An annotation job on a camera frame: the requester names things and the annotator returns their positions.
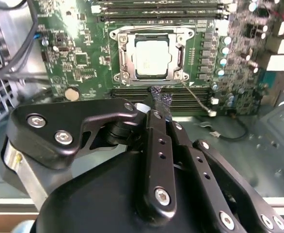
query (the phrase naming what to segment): ram slot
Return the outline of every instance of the ram slot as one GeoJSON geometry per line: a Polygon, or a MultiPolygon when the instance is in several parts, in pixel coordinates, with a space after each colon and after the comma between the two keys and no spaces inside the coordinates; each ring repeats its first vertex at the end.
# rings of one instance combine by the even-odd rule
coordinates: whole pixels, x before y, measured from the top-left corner
{"type": "Polygon", "coordinates": [[[223,4],[163,4],[163,5],[154,5],[154,4],[141,4],[141,5],[102,5],[103,12],[111,12],[113,10],[124,11],[124,10],[183,10],[183,9],[221,9],[223,4]]]}
{"type": "Polygon", "coordinates": [[[227,19],[228,16],[222,14],[126,14],[126,15],[100,15],[98,20],[106,21],[124,21],[124,20],[183,20],[183,19],[227,19]]]}

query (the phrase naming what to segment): black metal bracket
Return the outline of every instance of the black metal bracket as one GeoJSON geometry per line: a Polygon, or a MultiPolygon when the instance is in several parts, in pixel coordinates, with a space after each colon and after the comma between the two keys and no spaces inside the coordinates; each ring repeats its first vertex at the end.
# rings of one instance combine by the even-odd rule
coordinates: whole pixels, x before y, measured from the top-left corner
{"type": "Polygon", "coordinates": [[[105,124],[132,121],[136,116],[136,108],[125,99],[20,106],[11,113],[7,136],[18,151],[49,168],[62,169],[69,167],[80,151],[83,133],[90,132],[89,149],[105,124]],[[28,119],[33,116],[43,118],[45,125],[31,126],[28,119]],[[68,132],[72,142],[57,142],[55,134],[59,131],[68,132]]]}
{"type": "Polygon", "coordinates": [[[152,101],[151,107],[143,112],[124,99],[20,106],[8,123],[4,162],[19,177],[24,175],[23,169],[28,177],[45,179],[37,183],[21,179],[28,184],[29,193],[34,184],[42,191],[40,208],[59,185],[66,185],[61,174],[75,157],[125,144],[128,153],[122,155],[140,159],[135,204],[148,224],[166,225],[176,215],[174,164],[180,163],[189,180],[188,195],[194,199],[191,209],[199,208],[198,218],[206,232],[284,233],[284,220],[213,147],[203,140],[192,144],[182,125],[170,121],[171,115],[160,101],[152,101]],[[33,117],[39,119],[31,122],[33,117]],[[63,138],[60,131],[66,132],[63,138]],[[58,185],[41,176],[47,169],[58,175],[58,185]],[[237,201],[237,217],[223,190],[237,201]]]}
{"type": "Polygon", "coordinates": [[[143,136],[142,198],[138,211],[152,225],[167,223],[176,212],[172,143],[164,115],[151,110],[143,136]]]}
{"type": "Polygon", "coordinates": [[[284,219],[216,149],[204,140],[196,140],[193,146],[205,155],[220,187],[236,200],[240,223],[248,232],[284,233],[284,219]]]}
{"type": "Polygon", "coordinates": [[[184,128],[177,122],[169,124],[169,135],[174,143],[173,154],[189,171],[197,196],[202,206],[200,217],[206,232],[245,233],[242,225],[234,217],[211,171],[204,154],[194,149],[184,128]]]}

